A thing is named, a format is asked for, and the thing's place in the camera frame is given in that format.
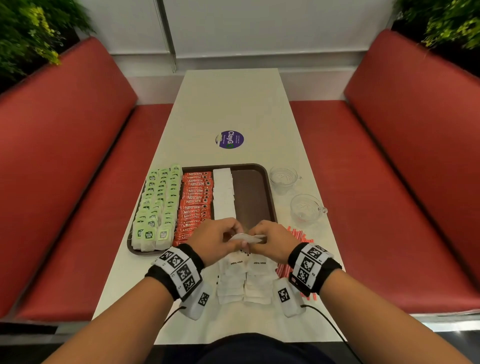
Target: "finger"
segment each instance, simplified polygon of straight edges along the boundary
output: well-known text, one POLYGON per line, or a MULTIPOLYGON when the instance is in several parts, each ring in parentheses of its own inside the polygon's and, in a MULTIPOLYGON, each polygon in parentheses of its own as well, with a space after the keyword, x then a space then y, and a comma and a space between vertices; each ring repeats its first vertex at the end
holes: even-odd
POLYGON ((222 232, 229 232, 230 230, 233 230, 235 234, 243 232, 243 227, 236 218, 223 218, 217 221, 220 223, 222 232))
POLYGON ((250 253, 266 256, 268 247, 265 244, 248 244, 248 246, 250 247, 250 253))
POLYGON ((267 235, 267 230, 271 221, 262 220, 256 226, 250 229, 249 235, 267 235))
POLYGON ((236 252, 240 249, 245 249, 248 243, 245 240, 230 240, 229 242, 222 243, 225 255, 236 252))

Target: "seat backrest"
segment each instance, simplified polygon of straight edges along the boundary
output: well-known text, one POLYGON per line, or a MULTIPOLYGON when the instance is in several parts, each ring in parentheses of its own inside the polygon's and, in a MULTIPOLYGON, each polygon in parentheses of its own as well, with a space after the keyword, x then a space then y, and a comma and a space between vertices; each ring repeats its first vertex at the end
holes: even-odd
POLYGON ((0 317, 44 259, 137 100, 97 39, 60 60, 0 96, 0 317))
POLYGON ((480 80, 385 30, 345 96, 480 281, 480 80))

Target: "left hand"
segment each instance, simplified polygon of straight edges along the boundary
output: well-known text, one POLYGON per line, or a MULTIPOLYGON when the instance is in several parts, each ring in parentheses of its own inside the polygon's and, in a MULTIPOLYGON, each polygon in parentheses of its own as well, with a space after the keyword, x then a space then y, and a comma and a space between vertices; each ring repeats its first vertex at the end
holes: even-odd
POLYGON ((186 244, 192 247, 203 260, 205 267, 208 267, 232 252, 247 248, 248 244, 244 240, 223 242, 224 233, 235 235, 239 232, 243 232, 243 228, 235 218, 208 219, 195 229, 186 244))

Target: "potted plant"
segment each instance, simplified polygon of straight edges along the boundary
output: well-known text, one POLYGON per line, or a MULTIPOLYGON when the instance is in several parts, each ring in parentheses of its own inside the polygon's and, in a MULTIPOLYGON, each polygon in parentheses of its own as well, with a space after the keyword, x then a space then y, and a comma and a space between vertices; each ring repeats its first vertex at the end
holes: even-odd
POLYGON ((392 30, 480 76, 480 0, 396 0, 392 30))
POLYGON ((76 0, 0 0, 0 93, 89 34, 90 18, 76 0))

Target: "forearm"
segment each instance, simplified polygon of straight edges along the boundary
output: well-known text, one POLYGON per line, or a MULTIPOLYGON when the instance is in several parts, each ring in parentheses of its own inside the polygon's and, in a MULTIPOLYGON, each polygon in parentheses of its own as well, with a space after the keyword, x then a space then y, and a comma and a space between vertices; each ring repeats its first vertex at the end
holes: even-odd
POLYGON ((340 269, 325 281, 320 298, 366 364, 470 363, 440 336, 340 269))
POLYGON ((172 304, 162 283, 144 278, 45 363, 143 363, 172 304))

